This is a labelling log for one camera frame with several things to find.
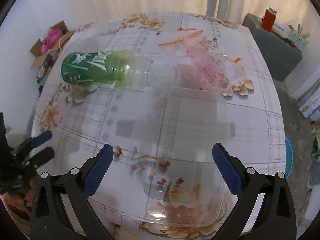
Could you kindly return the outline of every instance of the bottle label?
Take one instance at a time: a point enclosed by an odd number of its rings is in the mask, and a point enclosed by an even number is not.
[[[99,82],[112,84],[124,80],[127,60],[122,51],[71,53],[63,60],[61,76],[67,83]]]

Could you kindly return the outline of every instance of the gray box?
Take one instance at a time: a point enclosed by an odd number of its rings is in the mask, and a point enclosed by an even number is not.
[[[302,55],[272,32],[261,28],[261,19],[248,13],[242,23],[249,28],[268,66],[271,76],[283,81],[302,59]]]

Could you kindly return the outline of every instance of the plastic bag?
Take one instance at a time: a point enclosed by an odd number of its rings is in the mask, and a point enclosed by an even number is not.
[[[52,49],[53,46],[59,41],[62,35],[63,32],[60,29],[54,29],[49,31],[48,37],[44,40],[44,43],[41,46],[41,54],[45,54],[49,51],[49,49]]]
[[[190,58],[191,64],[179,64],[188,88],[222,94],[246,79],[244,68],[218,50],[216,40],[192,32],[175,41],[159,44],[164,51]]]

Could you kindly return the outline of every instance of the green plastic bottle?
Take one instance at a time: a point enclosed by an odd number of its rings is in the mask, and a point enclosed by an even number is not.
[[[172,86],[179,83],[179,73],[168,65],[155,64],[143,54],[131,50],[72,53],[61,65],[66,83],[115,83],[116,88],[140,90],[147,86]]]

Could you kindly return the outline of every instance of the concrete floor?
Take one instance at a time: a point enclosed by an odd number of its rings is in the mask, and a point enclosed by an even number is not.
[[[294,152],[293,167],[288,183],[297,223],[299,223],[308,205],[310,190],[307,188],[307,179],[312,162],[314,138],[310,132],[310,120],[301,115],[296,100],[289,97],[286,85],[276,80],[274,83],[280,100],[285,136],[290,140]]]

